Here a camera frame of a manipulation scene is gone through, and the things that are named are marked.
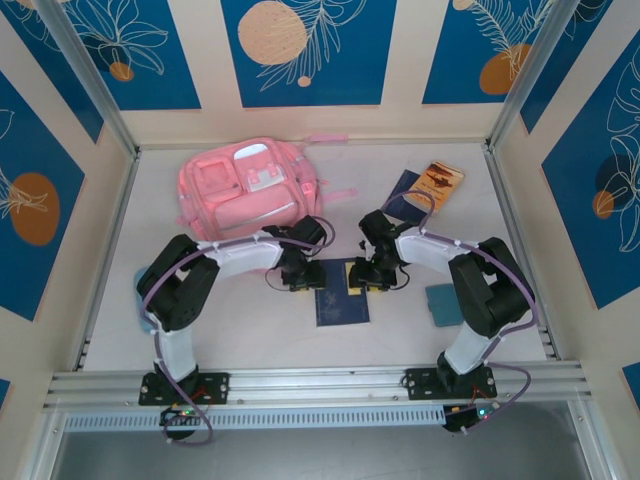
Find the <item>yellow tag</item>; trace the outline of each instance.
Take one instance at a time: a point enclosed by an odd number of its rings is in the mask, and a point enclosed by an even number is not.
[[[360,295],[362,293],[362,289],[359,287],[349,287],[349,272],[351,271],[351,267],[353,267],[355,264],[356,262],[345,262],[344,264],[344,270],[347,274],[347,293],[349,295]]]

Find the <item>backpack zipper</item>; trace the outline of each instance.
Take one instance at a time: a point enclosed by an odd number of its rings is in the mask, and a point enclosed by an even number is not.
[[[221,232],[226,232],[227,230],[233,230],[233,229],[238,228],[238,227],[244,227],[245,225],[248,225],[250,223],[254,223],[254,222],[257,222],[257,221],[260,221],[260,220],[264,220],[265,218],[269,218],[269,217],[271,217],[273,215],[276,215],[276,214],[278,214],[280,212],[285,211],[287,208],[292,207],[292,206],[296,205],[297,203],[298,202],[295,202],[295,201],[294,202],[289,202],[286,205],[283,205],[282,207],[278,207],[275,210],[271,210],[270,212],[263,213],[262,215],[254,217],[254,218],[252,218],[250,220],[245,220],[244,222],[236,223],[235,225],[231,225],[229,227],[221,228],[220,231]]]

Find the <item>backpack pocket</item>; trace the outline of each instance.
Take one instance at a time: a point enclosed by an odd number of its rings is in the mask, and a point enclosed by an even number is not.
[[[290,225],[300,210],[286,185],[274,185],[224,202],[214,217],[221,238],[251,235],[267,225]]]
[[[220,203],[237,197],[242,186],[231,160],[213,156],[189,166],[195,190],[205,203]]]

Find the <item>white wall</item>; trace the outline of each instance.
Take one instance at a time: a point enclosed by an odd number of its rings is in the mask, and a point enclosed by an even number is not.
[[[143,145],[265,135],[298,140],[320,132],[352,138],[486,138],[501,102],[422,105],[449,2],[398,0],[380,106],[244,109],[220,2],[169,0],[202,110],[127,111],[123,117]]]
[[[0,479],[8,480],[30,453],[52,372],[68,369],[77,353],[130,160],[107,127],[97,144],[91,141],[1,14],[0,71],[85,173],[35,321],[0,307],[0,378],[13,387],[0,418]]]
[[[582,362],[624,478],[640,472],[640,412],[621,370],[640,361],[640,289],[596,309],[541,164],[639,26],[640,3],[614,0],[532,134],[518,119],[497,151],[551,321],[566,357]]]

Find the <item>white table surface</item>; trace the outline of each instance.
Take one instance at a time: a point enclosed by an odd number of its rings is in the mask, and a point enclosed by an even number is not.
[[[133,277],[153,262],[174,235],[186,232],[175,223],[180,213],[176,179],[181,165],[196,153],[142,153],[91,337],[86,371],[151,369],[152,340],[138,323]],[[324,215],[336,227],[338,238],[321,258],[360,255],[360,219],[382,205],[404,169],[420,173],[435,160],[460,168],[465,178],[430,219],[430,229],[462,240],[497,236],[509,243],[478,144],[321,145],[307,148],[307,155],[318,177],[330,182],[323,192],[349,187],[359,192],[354,199],[326,206]],[[198,364],[201,368],[238,369],[434,363],[459,327],[434,325],[424,288],[448,279],[419,266],[409,266],[407,271],[411,274],[407,288],[367,294],[369,324],[347,326],[316,327],[313,292],[276,292],[260,274],[216,283],[195,323]],[[277,282],[278,275],[272,275]],[[544,360],[537,329],[510,335],[491,358]]]

